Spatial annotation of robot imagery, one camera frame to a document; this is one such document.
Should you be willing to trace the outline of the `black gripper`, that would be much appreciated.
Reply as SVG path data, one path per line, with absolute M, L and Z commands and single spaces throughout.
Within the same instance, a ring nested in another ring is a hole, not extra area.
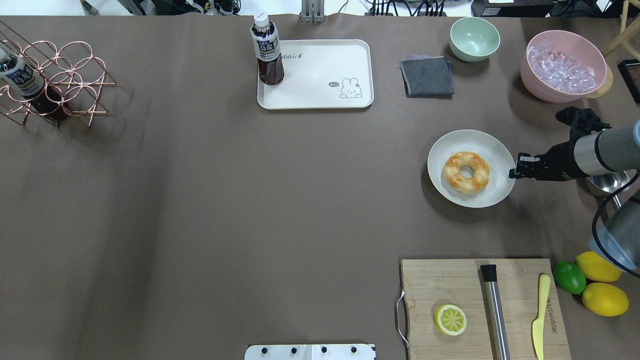
M 509 170 L 509 178 L 528 178 L 542 182 L 567 182 L 581 178 L 582 170 L 575 160 L 574 148 L 574 142 L 566 141 L 535 156 L 518 153 L 515 167 Z

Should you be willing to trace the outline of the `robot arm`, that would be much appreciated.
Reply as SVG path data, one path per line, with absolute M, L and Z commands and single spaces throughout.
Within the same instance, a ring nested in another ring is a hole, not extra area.
M 604 174 L 638 170 L 640 166 L 639 123 L 605 129 L 552 146 L 546 153 L 520 152 L 512 179 L 530 178 L 543 182 L 567 182 Z M 591 223 L 589 247 L 618 269 L 639 276 L 639 192 L 636 191 L 615 212 L 599 223 L 610 194 L 599 206 Z

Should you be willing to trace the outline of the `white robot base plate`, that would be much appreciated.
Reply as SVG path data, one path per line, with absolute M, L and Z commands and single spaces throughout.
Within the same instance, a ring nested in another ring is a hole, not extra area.
M 374 344 L 254 344 L 245 360 L 375 360 Z

